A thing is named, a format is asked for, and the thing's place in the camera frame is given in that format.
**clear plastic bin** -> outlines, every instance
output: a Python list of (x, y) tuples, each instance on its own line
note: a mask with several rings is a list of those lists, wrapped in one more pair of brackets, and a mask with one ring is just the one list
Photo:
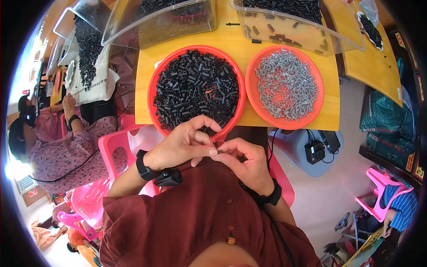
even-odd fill
[[(93, 6), (98, 4), (99, 8), (96, 10), (96, 15), (94, 12), (86, 11), (87, 8), (92, 10)], [(53, 28), (53, 32), (62, 38), (67, 39), (75, 28), (74, 18), (75, 15), (77, 15), (102, 34), (105, 30), (110, 14), (111, 10), (109, 7), (100, 0), (78, 0), (72, 6), (64, 9)]]
[(145, 49), (177, 37), (216, 29), (215, 0), (190, 0), (141, 18), (141, 0), (117, 0), (101, 45)]
[[(228, 3), (237, 11), (243, 36), (247, 39), (294, 46), (323, 56), (331, 56), (354, 49), (361, 51), (366, 49), (354, 14), (347, 3), (340, 0), (324, 0), (322, 3), (324, 6), (321, 6), (321, 9), (327, 8), (331, 10), (332, 8), (334, 11), (344, 12), (344, 14), (341, 13), (340, 15), (347, 20), (346, 23), (348, 23), (348, 18), (351, 18), (351, 22), (354, 20), (354, 27), (350, 25), (347, 28), (348, 36), (343, 36), (327, 27), (293, 15), (266, 9), (243, 7), (242, 0), (228, 0)], [(276, 34), (284, 35), (286, 40), (284, 41), (283, 38), (277, 37)]]

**pink plastic chair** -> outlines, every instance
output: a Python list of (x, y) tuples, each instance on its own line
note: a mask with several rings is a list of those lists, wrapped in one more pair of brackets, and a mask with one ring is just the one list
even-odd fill
[(60, 222), (64, 223), (65, 225), (69, 227), (73, 227), (77, 231), (81, 232), (88, 241), (93, 241), (99, 237), (99, 233), (96, 232), (95, 229), (93, 229), (92, 227), (87, 232), (85, 232), (80, 227), (74, 224), (75, 222), (79, 222), (83, 220), (83, 217), (77, 213), (68, 214), (68, 213), (65, 213), (64, 211), (60, 211), (58, 212), (58, 219)]
[[(122, 114), (120, 116), (120, 123), (123, 126), (122, 130), (113, 132), (109, 135), (104, 135), (98, 141), (99, 150), (101, 151), (102, 158), (104, 159), (105, 165), (107, 166), (111, 182), (113, 182), (121, 174), (117, 173), (113, 159), (111, 158), (114, 150), (118, 147), (123, 147), (126, 149), (128, 167), (132, 165), (136, 161), (136, 157), (132, 154), (129, 145), (128, 132), (147, 126), (143, 124), (135, 124), (135, 115), (129, 114)], [(143, 188), (143, 193), (151, 197), (159, 194), (159, 192), (159, 187), (155, 186), (153, 181), (148, 182)]]
[(102, 225), (102, 198), (110, 189), (110, 178), (104, 178), (74, 189), (71, 205), (87, 223), (95, 229)]
[(293, 190), (291, 183), (288, 180), (288, 177), (286, 176), (274, 154), (270, 160), (270, 175), (272, 178), (276, 179), (277, 183), (282, 187), (282, 197), (286, 201), (288, 206), (291, 207), (295, 200), (295, 191)]
[[(374, 195), (377, 196), (377, 202), (375, 203), (374, 208), (369, 207), (366, 205), (360, 198), (356, 197), (356, 201), (367, 211), (370, 215), (374, 216), (380, 223), (384, 221), (384, 218), (386, 217), (386, 213), (390, 208), (390, 205), (392, 201), (405, 193), (409, 193), (414, 188), (408, 189), (406, 185), (400, 183), (400, 182), (394, 182), (390, 179), (388, 174), (381, 174), (377, 170), (373, 168), (369, 168), (366, 171), (366, 175), (374, 182), (374, 184), (377, 186), (376, 189), (374, 189)], [(386, 188), (386, 185), (397, 185), (399, 186), (398, 190), (396, 191), (395, 195), (390, 199), (388, 205), (386, 208), (380, 207), (380, 199), (383, 196), (384, 190)]]

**power adapter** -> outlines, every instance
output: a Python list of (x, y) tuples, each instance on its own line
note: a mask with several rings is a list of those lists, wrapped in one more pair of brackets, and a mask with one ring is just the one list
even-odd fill
[(312, 144), (306, 144), (304, 148), (307, 161), (310, 164), (315, 164), (325, 158), (325, 148), (319, 140), (314, 140)]

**plastic container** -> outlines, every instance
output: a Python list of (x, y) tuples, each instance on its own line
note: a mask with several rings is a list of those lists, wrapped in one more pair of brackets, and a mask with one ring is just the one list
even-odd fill
[[(309, 67), (311, 68), (310, 74), (314, 76), (314, 82), (318, 85), (318, 98), (314, 101), (313, 104), (313, 112), (309, 112), (310, 117), (303, 117), (296, 120), (288, 120), (286, 118), (276, 119), (268, 113), (268, 111), (263, 107), (263, 104), (260, 101), (260, 93), (258, 92), (258, 77), (255, 73), (255, 68), (258, 68), (258, 65), (261, 63), (261, 60), (265, 57), (270, 56), (272, 53), (276, 53), (277, 51), (281, 51), (283, 49), (292, 51), (295, 56), (299, 57), (302, 62), (307, 62)], [(246, 88), (248, 93), (249, 101), (252, 104), (252, 107), (258, 113), (258, 115), (273, 125), (274, 127), (278, 127), (284, 130), (296, 130), (302, 129), (305, 126), (312, 123), (316, 117), (319, 115), (320, 111), (323, 107), (323, 102), (325, 100), (325, 86), (323, 84), (323, 79), (320, 74), (319, 69), (316, 67), (314, 62), (303, 52), (293, 47), (289, 47), (286, 45), (274, 45), (270, 47), (266, 47), (262, 49), (258, 54), (256, 54), (251, 61), (249, 62), (248, 68), (246, 69)]]
[(215, 0), (190, 0), (140, 17), (141, 0), (117, 0), (101, 45), (145, 49), (177, 37), (216, 29)]
[[(354, 49), (361, 51), (365, 51), (366, 49), (354, 14), (347, 3), (342, 1), (325, 0), (323, 1), (324, 6), (321, 6), (321, 10), (333, 9), (335, 12), (339, 11), (341, 13), (340, 18), (345, 18), (345, 21), (342, 23), (348, 25), (345, 28), (348, 36), (343, 36), (325, 26), (293, 15), (266, 9), (243, 7), (242, 0), (228, 0), (228, 3), (237, 11), (243, 36), (247, 39), (271, 42), (271, 35), (281, 34), (285, 35), (287, 39), (299, 43), (302, 47), (293, 43), (280, 41), (282, 44), (312, 51), (323, 56), (331, 56)], [(353, 18), (350, 20), (354, 20), (354, 25), (348, 24), (348, 18)], [(269, 29), (268, 24), (273, 27), (274, 32)], [(259, 34), (254, 32), (253, 26), (257, 28)]]
[(239, 121), (240, 116), (243, 113), (243, 107), (245, 106), (245, 100), (246, 100), (246, 90), (245, 90), (245, 79), (243, 77), (242, 72), (240, 71), (239, 67), (237, 66), (236, 62), (234, 62), (233, 59), (223, 51), (206, 46), (206, 45), (193, 45), (189, 47), (184, 47), (179, 50), (176, 50), (175, 52), (171, 53), (169, 56), (167, 56), (163, 61), (159, 64), (159, 66), (156, 68), (156, 70), (153, 73), (153, 76), (151, 77), (150, 83), (148, 85), (148, 92), (147, 92), (147, 105), (148, 105), (148, 112), (150, 114), (151, 120), (153, 121), (154, 126), (156, 129), (165, 137), (167, 137), (170, 134), (170, 131), (161, 129), (160, 123), (157, 120), (157, 116), (155, 115), (157, 111), (157, 107), (153, 106), (153, 98), (156, 96), (156, 85), (158, 80), (158, 75), (160, 72), (164, 71), (168, 63), (176, 58), (178, 58), (179, 55), (184, 55), (187, 50), (194, 50), (197, 49), (201, 53), (211, 53), (214, 56), (217, 56), (219, 58), (225, 59), (234, 69), (235, 73), (237, 74), (237, 82), (239, 85), (239, 100), (237, 102), (237, 108), (236, 112), (234, 113), (234, 117), (232, 117), (228, 123), (222, 128), (222, 131), (219, 133), (216, 133), (214, 136), (211, 137), (212, 142), (216, 142), (220, 140), (221, 138), (225, 137), (231, 129), (236, 125), (236, 123)]
[(62, 48), (64, 46), (65, 39), (61, 36), (58, 36), (55, 43), (53, 44), (53, 49), (50, 51), (49, 61), (47, 63), (46, 76), (55, 74), (58, 70), (58, 61), (61, 56)]
[(77, 43), (77, 39), (74, 36), (75, 33), (76, 31), (73, 30), (67, 40), (65, 40), (60, 54), (58, 66), (69, 65), (72, 60), (75, 60), (79, 57), (79, 44)]
[[(93, 15), (93, 12), (85, 11), (87, 9), (86, 4), (90, 9), (99, 4), (96, 16)], [(110, 14), (111, 10), (100, 0), (78, 0), (72, 6), (64, 9), (53, 28), (53, 32), (64, 39), (68, 39), (75, 28), (74, 18), (77, 15), (102, 34)]]

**orange plate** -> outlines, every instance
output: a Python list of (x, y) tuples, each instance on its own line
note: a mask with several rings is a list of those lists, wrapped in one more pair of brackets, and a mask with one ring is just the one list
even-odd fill
[[(260, 93), (258, 92), (258, 77), (255, 74), (255, 68), (258, 68), (263, 58), (268, 57), (272, 53), (275, 53), (277, 51), (281, 51), (282, 48), (284, 48), (285, 50), (292, 51), (297, 57), (302, 60), (302, 62), (307, 62), (309, 64), (309, 67), (311, 67), (310, 73), (314, 76), (314, 82), (318, 85), (319, 89), (318, 98), (316, 101), (314, 101), (314, 111), (308, 113), (310, 117), (301, 118), (299, 119), (299, 121), (286, 121), (286, 118), (275, 119), (273, 116), (270, 115), (270, 113), (268, 113), (266, 109), (263, 108), (263, 104), (260, 101)], [(306, 54), (296, 48), (289, 47), (287, 45), (273, 45), (262, 49), (252, 58), (251, 62), (249, 63), (248, 68), (246, 69), (245, 80), (246, 92), (254, 110), (263, 120), (280, 129), (296, 130), (309, 125), (313, 122), (314, 119), (316, 119), (317, 115), (319, 115), (323, 106), (323, 101), (325, 100), (325, 86), (323, 85), (323, 79), (320, 75), (319, 69)]]
[(184, 55), (187, 50), (194, 50), (197, 49), (201, 53), (210, 53), (214, 56), (217, 56), (219, 58), (225, 59), (231, 67), (233, 67), (234, 72), (236, 73), (237, 77), (237, 83), (239, 85), (239, 100), (237, 101), (237, 108), (236, 112), (234, 113), (234, 117), (232, 117), (226, 125), (222, 128), (222, 131), (219, 133), (216, 133), (214, 136), (211, 137), (212, 142), (216, 142), (218, 140), (221, 140), (223, 137), (225, 137), (231, 129), (236, 125), (238, 120), (240, 119), (240, 116), (243, 113), (243, 107), (245, 106), (245, 100), (246, 100), (246, 93), (245, 93), (245, 79), (243, 78), (243, 74), (240, 71), (238, 65), (234, 60), (224, 53), (223, 51), (219, 50), (218, 48), (210, 47), (207, 45), (192, 45), (188, 47), (183, 47), (181, 49), (176, 50), (175, 52), (168, 55), (165, 59), (162, 60), (162, 62), (157, 66), (156, 70), (154, 70), (153, 76), (151, 76), (150, 83), (148, 84), (148, 92), (147, 92), (147, 105), (148, 105), (148, 113), (150, 114), (151, 120), (153, 121), (154, 126), (156, 129), (164, 136), (167, 137), (171, 131), (162, 129), (160, 126), (160, 123), (157, 119), (158, 116), (156, 116), (157, 107), (153, 106), (153, 98), (157, 94), (156, 85), (157, 80), (159, 78), (159, 74), (164, 71), (169, 64), (170, 61), (177, 59), (179, 55)]

